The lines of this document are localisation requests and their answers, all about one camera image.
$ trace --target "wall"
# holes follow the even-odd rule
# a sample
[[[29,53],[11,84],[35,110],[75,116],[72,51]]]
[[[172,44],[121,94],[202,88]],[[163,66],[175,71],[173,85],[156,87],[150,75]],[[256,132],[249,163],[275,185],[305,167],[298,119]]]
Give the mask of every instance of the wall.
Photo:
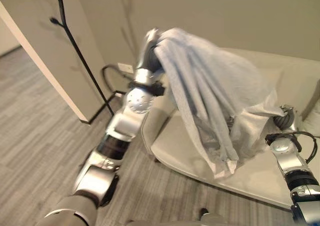
[[[13,36],[5,25],[5,22],[0,18],[0,56],[17,48],[19,45],[15,36]]]
[[[108,63],[133,64],[153,27],[180,27],[220,47],[320,60],[320,0],[80,1]]]
[[[16,32],[22,46],[31,52],[32,59],[47,77],[64,95],[64,99],[77,113],[78,117],[88,121],[102,106],[103,100],[89,79],[82,63],[75,53],[65,32],[49,21],[49,17],[59,18],[57,0],[0,0],[4,10],[16,25]],[[79,0],[64,0],[69,28],[78,42],[93,74],[102,85],[100,69],[105,62],[96,45],[85,13]]]

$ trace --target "electrical outlet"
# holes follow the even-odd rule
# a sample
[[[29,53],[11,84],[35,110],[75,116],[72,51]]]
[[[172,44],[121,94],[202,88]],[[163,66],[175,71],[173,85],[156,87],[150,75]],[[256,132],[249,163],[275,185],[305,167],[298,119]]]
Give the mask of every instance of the electrical outlet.
[[[134,68],[130,64],[118,62],[118,67],[119,67],[119,70],[121,70],[122,72],[129,73],[129,74],[134,73]]]

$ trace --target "gray carpet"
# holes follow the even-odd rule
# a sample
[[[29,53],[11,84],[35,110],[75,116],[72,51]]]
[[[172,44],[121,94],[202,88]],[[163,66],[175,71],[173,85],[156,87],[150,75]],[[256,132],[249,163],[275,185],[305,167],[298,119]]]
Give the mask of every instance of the gray carpet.
[[[0,58],[0,225],[33,226],[68,195],[79,165],[100,141],[109,119],[105,109],[91,126],[80,123],[23,49]],[[288,211],[155,163],[140,137],[119,175],[112,202],[99,209],[97,226],[195,220],[202,207],[239,226],[293,224]]]

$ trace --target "white armchair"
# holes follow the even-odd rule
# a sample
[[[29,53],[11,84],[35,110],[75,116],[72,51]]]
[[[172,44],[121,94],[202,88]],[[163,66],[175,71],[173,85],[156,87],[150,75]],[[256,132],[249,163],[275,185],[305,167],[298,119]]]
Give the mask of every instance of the white armchair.
[[[292,105],[305,118],[319,99],[319,61],[240,49],[225,50],[248,59],[260,69],[262,75],[275,86],[279,106]],[[162,80],[168,88],[166,77]],[[141,127],[141,134],[148,153],[179,173],[280,207],[289,208],[292,204],[276,158],[268,147],[239,167],[234,175],[214,180],[212,171],[195,149],[180,113],[168,94],[155,99]],[[301,154],[307,158],[313,142],[304,135],[298,140],[302,145]],[[309,166],[320,180],[319,154]]]

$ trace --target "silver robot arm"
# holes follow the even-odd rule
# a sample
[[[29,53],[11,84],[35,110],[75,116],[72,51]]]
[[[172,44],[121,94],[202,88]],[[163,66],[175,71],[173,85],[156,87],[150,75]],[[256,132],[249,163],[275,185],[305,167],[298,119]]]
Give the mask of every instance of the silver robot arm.
[[[154,97],[164,94],[158,82],[163,70],[153,49],[160,32],[151,30],[145,37],[135,70],[131,90],[123,98],[123,107],[112,117],[105,135],[85,160],[73,187],[37,226],[94,226],[97,209],[107,205],[119,180],[117,170],[122,164],[130,142],[136,137]]]
[[[286,115],[275,117],[274,122],[283,133],[268,134],[266,143],[270,145],[290,190],[294,221],[303,225],[320,225],[320,186],[308,167],[308,162],[317,152],[316,139],[308,132],[299,132],[299,116],[292,107],[284,106],[282,109]],[[299,154],[302,147],[296,134],[311,136],[315,143],[311,157],[307,160]]]

